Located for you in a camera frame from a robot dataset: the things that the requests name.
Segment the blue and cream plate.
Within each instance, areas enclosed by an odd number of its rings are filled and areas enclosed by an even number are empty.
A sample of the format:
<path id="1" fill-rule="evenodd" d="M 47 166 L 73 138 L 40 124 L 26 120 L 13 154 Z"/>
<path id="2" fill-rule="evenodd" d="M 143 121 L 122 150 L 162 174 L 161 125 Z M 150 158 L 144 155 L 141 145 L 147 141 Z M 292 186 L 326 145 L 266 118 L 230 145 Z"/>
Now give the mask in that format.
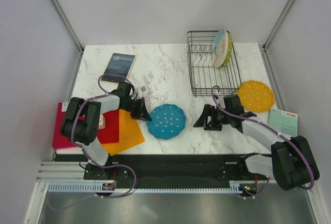
<path id="1" fill-rule="evenodd" d="M 213 51 L 212 51 L 212 65 L 215 68 L 221 67 L 227 58 L 229 48 L 229 35 L 225 29 L 221 29 L 215 36 Z"/>

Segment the yellow polka dot plate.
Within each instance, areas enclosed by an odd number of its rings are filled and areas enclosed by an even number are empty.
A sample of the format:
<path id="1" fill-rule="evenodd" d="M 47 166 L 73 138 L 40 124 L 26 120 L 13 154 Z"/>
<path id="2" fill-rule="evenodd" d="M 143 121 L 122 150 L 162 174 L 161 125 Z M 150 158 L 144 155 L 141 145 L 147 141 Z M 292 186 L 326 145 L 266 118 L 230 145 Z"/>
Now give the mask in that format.
<path id="1" fill-rule="evenodd" d="M 260 81 L 243 82 L 237 94 L 242 106 L 251 112 L 266 112 L 275 104 L 274 93 L 269 86 Z"/>

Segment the black wire dish rack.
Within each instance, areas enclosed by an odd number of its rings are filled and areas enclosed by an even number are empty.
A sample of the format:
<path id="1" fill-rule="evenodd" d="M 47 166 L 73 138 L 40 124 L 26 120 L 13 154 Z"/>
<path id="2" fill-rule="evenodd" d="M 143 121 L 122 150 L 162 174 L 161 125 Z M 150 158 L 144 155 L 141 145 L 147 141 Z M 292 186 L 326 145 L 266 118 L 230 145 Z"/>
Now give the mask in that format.
<path id="1" fill-rule="evenodd" d="M 225 67 L 215 68 L 212 65 L 214 39 L 218 32 L 187 32 L 189 80 L 194 96 L 211 95 L 215 85 L 220 87 L 220 95 L 230 95 L 242 84 L 234 44 L 230 61 Z"/>

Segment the blue polka dot plate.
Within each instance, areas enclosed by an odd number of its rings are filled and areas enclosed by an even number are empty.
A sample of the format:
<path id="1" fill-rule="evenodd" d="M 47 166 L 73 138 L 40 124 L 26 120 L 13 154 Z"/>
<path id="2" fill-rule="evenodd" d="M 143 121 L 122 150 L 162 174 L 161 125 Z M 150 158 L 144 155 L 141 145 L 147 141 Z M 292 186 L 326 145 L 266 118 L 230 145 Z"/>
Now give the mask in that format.
<path id="1" fill-rule="evenodd" d="M 184 110 L 175 104 L 157 106 L 149 115 L 152 120 L 147 121 L 147 130 L 156 139 L 172 139 L 186 127 Z"/>

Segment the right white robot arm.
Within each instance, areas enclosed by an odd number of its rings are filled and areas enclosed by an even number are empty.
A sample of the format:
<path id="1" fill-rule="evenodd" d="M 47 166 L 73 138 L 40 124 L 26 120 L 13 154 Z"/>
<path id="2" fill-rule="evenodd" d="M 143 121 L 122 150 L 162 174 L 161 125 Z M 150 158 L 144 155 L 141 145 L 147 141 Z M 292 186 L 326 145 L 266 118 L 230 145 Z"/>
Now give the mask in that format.
<path id="1" fill-rule="evenodd" d="M 320 177 L 319 169 L 312 154 L 308 140 L 303 136 L 288 136 L 278 132 L 256 114 L 246 112 L 237 95 L 224 97 L 225 107 L 212 96 L 214 106 L 206 104 L 194 127 L 204 130 L 221 131 L 230 125 L 262 144 L 270 155 L 251 153 L 241 157 L 243 163 L 237 166 L 238 176 L 249 179 L 254 174 L 272 177 L 281 189 L 293 188 L 310 190 Z"/>

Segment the green polka dot plate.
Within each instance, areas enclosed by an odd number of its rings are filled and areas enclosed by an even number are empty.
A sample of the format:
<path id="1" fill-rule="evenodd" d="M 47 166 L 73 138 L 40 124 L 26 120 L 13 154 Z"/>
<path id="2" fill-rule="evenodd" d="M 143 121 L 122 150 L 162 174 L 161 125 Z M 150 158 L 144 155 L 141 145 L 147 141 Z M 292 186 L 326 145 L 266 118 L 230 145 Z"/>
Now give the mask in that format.
<path id="1" fill-rule="evenodd" d="M 225 67 L 229 63 L 231 55 L 232 55 L 232 49 L 233 49 L 232 35 L 228 31 L 226 31 L 226 34 L 228 35 L 229 43 L 228 43 L 227 55 L 226 55 L 224 63 L 222 64 L 222 67 Z"/>

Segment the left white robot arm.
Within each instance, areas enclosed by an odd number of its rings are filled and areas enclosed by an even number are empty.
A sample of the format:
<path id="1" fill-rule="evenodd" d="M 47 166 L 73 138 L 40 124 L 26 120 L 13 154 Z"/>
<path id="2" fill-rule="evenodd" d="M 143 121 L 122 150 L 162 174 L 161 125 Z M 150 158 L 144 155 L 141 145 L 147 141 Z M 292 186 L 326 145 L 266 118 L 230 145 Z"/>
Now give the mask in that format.
<path id="1" fill-rule="evenodd" d="M 133 85 L 120 82 L 117 89 L 87 100 L 79 97 L 70 99 L 67 111 L 60 127 L 60 133 L 71 143 L 79 147 L 88 158 L 90 164 L 96 166 L 96 174 L 102 179 L 113 175 L 110 164 L 111 155 L 102 147 L 97 138 L 99 117 L 101 114 L 124 110 L 130 113 L 134 120 L 150 122 L 144 97 L 132 99 L 130 92 Z"/>

